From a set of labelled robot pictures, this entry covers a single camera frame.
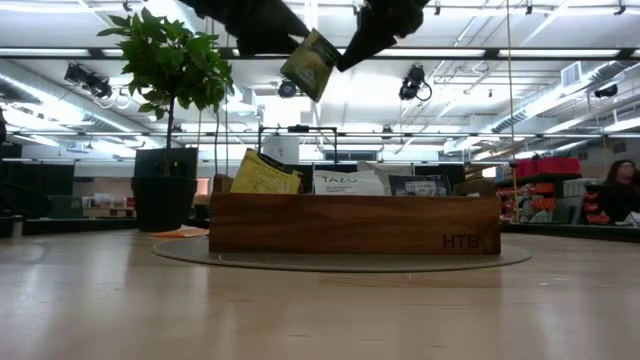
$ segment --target ceiling light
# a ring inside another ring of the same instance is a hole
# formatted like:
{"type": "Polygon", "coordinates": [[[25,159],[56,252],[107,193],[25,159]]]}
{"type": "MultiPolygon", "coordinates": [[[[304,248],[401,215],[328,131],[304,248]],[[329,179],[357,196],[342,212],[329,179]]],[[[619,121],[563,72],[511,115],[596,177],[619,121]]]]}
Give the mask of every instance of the ceiling light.
{"type": "Polygon", "coordinates": [[[611,134],[611,139],[640,139],[640,134],[611,134]]]}
{"type": "Polygon", "coordinates": [[[483,49],[407,49],[390,48],[382,50],[376,56],[393,57],[482,57],[483,49]]]}
{"type": "Polygon", "coordinates": [[[559,148],[555,149],[554,151],[567,151],[569,149],[573,149],[574,147],[580,146],[580,145],[585,144],[585,143],[587,143],[586,140],[577,141],[577,142],[574,142],[574,143],[571,143],[571,144],[560,146],[559,148]]]}
{"type": "MultiPolygon", "coordinates": [[[[139,10],[140,5],[131,5],[133,10],[139,10]]],[[[122,11],[122,5],[106,5],[106,6],[23,6],[23,5],[0,5],[0,10],[24,12],[24,13],[39,13],[39,14],[83,14],[83,13],[96,13],[103,11],[122,11]]]]}
{"type": "Polygon", "coordinates": [[[545,138],[566,138],[566,139],[570,139],[570,138],[595,139],[601,136],[602,135],[598,135],[598,134],[543,134],[542,135],[542,137],[545,137],[545,138]]]}
{"type": "Polygon", "coordinates": [[[107,57],[120,57],[124,54],[124,51],[120,49],[102,49],[102,54],[107,57]]]}
{"type": "Polygon", "coordinates": [[[60,57],[90,57],[87,49],[25,49],[0,48],[0,56],[60,56],[60,57]]]}
{"type": "Polygon", "coordinates": [[[22,136],[22,135],[14,135],[13,137],[18,138],[18,139],[22,139],[22,140],[27,140],[27,141],[31,141],[31,142],[35,142],[38,144],[42,144],[42,145],[48,145],[48,146],[58,146],[59,144],[49,138],[46,138],[44,136],[40,136],[40,135],[31,135],[31,136],[22,136]]]}
{"type": "MultiPolygon", "coordinates": [[[[526,49],[511,50],[511,57],[612,57],[620,53],[616,49],[580,49],[580,50],[563,50],[563,49],[526,49]]],[[[500,50],[499,57],[509,57],[509,50],[500,50]]]]}
{"type": "Polygon", "coordinates": [[[623,131],[627,129],[632,129],[637,126],[640,126],[640,117],[631,119],[631,120],[618,121],[617,123],[604,128],[604,131],[605,132],[623,131]]]}

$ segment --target wooden box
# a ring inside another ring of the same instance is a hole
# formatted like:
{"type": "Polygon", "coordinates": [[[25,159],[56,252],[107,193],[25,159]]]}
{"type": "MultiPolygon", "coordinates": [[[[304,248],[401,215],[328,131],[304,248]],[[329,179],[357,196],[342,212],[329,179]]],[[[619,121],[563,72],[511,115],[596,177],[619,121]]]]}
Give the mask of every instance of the wooden box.
{"type": "Polygon", "coordinates": [[[210,252],[499,254],[495,197],[212,194],[210,252]]]}

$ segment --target potted plant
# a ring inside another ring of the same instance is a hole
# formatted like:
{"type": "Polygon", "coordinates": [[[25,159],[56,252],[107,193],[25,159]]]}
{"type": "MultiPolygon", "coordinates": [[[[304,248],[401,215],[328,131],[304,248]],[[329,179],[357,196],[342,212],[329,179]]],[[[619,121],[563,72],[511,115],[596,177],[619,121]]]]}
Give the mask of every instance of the potted plant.
{"type": "Polygon", "coordinates": [[[120,35],[117,45],[127,64],[123,74],[132,74],[129,92],[136,91],[147,103],[139,112],[153,112],[158,120],[167,115],[167,145],[162,176],[134,177],[133,189],[138,227],[142,231],[179,228],[187,219],[196,191],[196,179],[172,174],[169,151],[177,103],[187,109],[193,103],[202,111],[218,113],[227,91],[233,91],[231,65],[214,49],[216,35],[192,33],[180,21],[155,17],[144,8],[126,19],[109,16],[116,25],[98,36],[120,35]]]}

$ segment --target wooden table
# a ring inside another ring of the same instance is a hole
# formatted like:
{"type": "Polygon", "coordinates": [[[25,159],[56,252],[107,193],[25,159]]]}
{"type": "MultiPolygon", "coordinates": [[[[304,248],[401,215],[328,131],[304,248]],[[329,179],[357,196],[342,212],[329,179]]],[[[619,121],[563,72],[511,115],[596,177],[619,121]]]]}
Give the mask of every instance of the wooden table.
{"type": "Polygon", "coordinates": [[[157,257],[135,231],[0,245],[0,359],[637,359],[640,245],[504,235],[507,267],[317,274],[157,257]]]}

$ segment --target person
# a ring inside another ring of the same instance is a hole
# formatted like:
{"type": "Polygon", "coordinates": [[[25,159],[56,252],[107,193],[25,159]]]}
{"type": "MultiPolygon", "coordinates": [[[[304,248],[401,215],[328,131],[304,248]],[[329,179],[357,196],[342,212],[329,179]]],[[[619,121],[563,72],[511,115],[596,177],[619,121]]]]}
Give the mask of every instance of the person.
{"type": "Polygon", "coordinates": [[[631,160],[615,161],[609,169],[606,184],[600,193],[600,208],[610,223],[624,221],[629,213],[640,212],[640,173],[631,160]]]}

